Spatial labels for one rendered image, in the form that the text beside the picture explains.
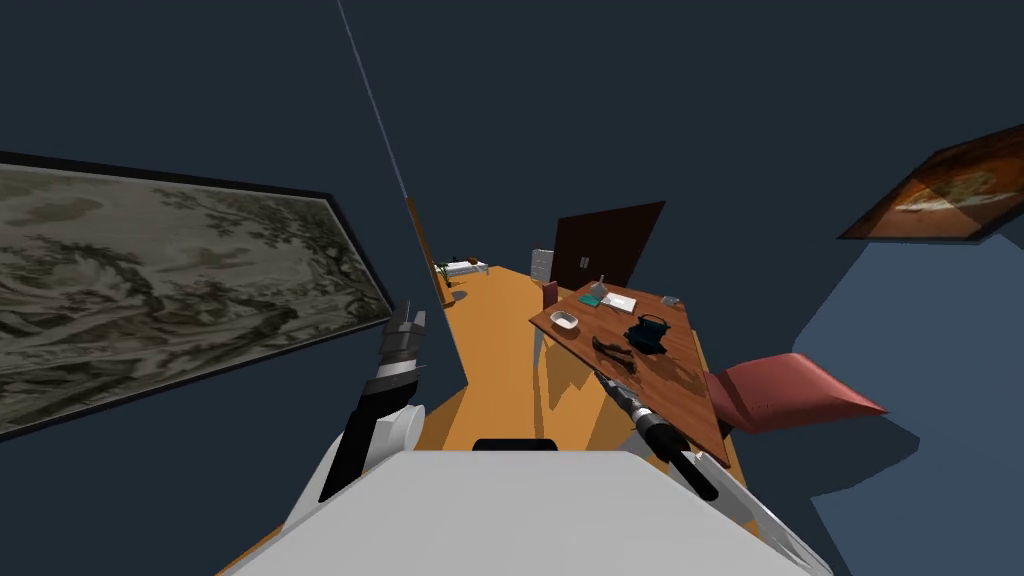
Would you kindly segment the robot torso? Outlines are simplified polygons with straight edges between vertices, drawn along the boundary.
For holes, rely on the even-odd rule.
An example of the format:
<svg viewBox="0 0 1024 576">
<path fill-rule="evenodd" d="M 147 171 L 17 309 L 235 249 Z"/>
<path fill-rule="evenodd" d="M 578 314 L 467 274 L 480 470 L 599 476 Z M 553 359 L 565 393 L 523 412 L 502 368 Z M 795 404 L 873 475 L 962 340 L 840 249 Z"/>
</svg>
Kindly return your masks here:
<svg viewBox="0 0 1024 576">
<path fill-rule="evenodd" d="M 626 451 L 403 448 L 324 499 L 335 454 L 219 576 L 834 576 L 701 453 L 713 502 Z"/>
</svg>

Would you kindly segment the orange framed picture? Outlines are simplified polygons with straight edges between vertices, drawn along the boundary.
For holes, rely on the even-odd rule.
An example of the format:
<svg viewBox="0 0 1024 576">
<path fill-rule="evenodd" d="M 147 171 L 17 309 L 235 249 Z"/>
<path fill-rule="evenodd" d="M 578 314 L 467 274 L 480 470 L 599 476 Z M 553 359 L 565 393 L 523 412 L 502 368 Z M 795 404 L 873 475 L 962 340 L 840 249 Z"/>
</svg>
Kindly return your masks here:
<svg viewBox="0 0 1024 576">
<path fill-rule="evenodd" d="M 1024 215 L 1024 124 L 934 152 L 840 237 L 978 243 Z"/>
</svg>

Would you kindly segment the grey landscape picture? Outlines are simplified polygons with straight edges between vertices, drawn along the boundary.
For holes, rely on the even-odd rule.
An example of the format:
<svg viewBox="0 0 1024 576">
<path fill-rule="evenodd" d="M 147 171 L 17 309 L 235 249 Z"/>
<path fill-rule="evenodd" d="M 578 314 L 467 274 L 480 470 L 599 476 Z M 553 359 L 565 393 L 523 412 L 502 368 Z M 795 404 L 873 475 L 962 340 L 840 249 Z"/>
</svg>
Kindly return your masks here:
<svg viewBox="0 0 1024 576">
<path fill-rule="evenodd" d="M 326 193 L 0 151 L 0 442 L 393 307 Z"/>
</svg>

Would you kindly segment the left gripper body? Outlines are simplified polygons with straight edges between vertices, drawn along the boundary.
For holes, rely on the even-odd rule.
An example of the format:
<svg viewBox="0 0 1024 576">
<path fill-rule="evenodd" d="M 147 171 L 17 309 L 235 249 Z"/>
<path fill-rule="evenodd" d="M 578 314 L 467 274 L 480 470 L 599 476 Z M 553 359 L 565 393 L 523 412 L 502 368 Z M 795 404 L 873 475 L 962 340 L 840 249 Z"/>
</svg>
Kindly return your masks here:
<svg viewBox="0 0 1024 576">
<path fill-rule="evenodd" d="M 417 368 L 425 336 L 425 326 L 416 322 L 389 322 L 385 325 L 379 351 L 379 377 L 390 377 Z"/>
</svg>

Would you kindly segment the dark teal kettle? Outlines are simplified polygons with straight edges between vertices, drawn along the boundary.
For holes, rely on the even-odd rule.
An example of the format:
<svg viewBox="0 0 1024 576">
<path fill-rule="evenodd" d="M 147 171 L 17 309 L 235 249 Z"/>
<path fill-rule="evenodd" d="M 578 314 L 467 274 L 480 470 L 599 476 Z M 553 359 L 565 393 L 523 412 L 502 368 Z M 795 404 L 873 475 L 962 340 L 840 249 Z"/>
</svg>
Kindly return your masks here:
<svg viewBox="0 0 1024 576">
<path fill-rule="evenodd" d="M 637 317 L 637 323 L 629 327 L 624 337 L 629 344 L 644 355 L 666 354 L 662 343 L 670 326 L 660 317 L 652 314 L 642 314 Z"/>
</svg>

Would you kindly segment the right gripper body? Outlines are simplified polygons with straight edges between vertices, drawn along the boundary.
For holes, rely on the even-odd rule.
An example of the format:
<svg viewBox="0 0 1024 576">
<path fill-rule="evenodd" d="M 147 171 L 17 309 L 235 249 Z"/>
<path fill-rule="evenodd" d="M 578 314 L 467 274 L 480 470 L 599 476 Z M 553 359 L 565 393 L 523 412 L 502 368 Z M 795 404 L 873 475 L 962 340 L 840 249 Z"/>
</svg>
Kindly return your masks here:
<svg viewBox="0 0 1024 576">
<path fill-rule="evenodd" d="M 637 394 L 622 382 L 602 377 L 601 386 L 614 405 L 631 420 L 637 420 L 647 413 L 647 407 L 639 400 Z"/>
</svg>

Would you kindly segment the dark brown cupboard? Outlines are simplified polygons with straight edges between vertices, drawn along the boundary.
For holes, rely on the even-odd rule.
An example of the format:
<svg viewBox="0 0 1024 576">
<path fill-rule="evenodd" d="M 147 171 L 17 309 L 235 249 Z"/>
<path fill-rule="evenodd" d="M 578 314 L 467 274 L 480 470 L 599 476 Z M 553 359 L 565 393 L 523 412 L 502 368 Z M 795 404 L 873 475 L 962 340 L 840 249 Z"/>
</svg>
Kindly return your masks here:
<svg viewBox="0 0 1024 576">
<path fill-rule="evenodd" d="M 571 291 L 599 278 L 627 286 L 664 206 L 658 201 L 559 219 L 550 279 Z"/>
</svg>

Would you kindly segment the dark brown curved object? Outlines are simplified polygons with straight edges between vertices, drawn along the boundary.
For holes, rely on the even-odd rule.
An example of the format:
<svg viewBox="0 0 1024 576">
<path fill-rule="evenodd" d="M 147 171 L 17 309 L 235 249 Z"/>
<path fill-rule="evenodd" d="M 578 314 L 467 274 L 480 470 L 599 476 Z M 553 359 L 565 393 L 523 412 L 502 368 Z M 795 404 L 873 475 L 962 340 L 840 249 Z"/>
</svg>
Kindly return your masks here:
<svg viewBox="0 0 1024 576">
<path fill-rule="evenodd" d="M 622 366 L 628 374 L 636 374 L 637 368 L 632 349 L 624 348 L 614 343 L 604 343 L 597 337 L 591 338 L 591 344 L 599 354 Z"/>
</svg>

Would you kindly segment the brown wooden table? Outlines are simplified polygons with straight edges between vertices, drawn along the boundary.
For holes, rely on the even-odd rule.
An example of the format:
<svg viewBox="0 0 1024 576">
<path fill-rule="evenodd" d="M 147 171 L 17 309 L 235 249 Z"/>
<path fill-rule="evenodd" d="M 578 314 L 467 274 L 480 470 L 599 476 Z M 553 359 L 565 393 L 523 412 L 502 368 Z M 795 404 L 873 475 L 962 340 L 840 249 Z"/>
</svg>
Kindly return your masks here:
<svg viewBox="0 0 1024 576">
<path fill-rule="evenodd" d="M 718 426 L 700 355 L 684 306 L 680 303 L 673 307 L 666 306 L 659 296 L 615 285 L 609 285 L 608 289 L 635 298 L 634 313 L 627 314 L 606 305 L 594 308 L 582 304 L 578 298 L 586 289 L 581 288 L 554 306 L 535 314 L 529 323 L 591 370 L 630 386 L 692 445 L 729 468 L 729 453 Z M 579 320 L 575 330 L 562 330 L 552 324 L 550 316 L 558 310 Z M 662 339 L 666 354 L 644 355 L 636 349 L 633 355 L 637 372 L 630 375 L 622 366 L 599 354 L 592 346 L 591 338 L 597 337 L 604 343 L 627 348 L 629 343 L 624 333 L 637 323 L 637 317 L 642 314 L 658 316 L 670 326 Z"/>
</svg>

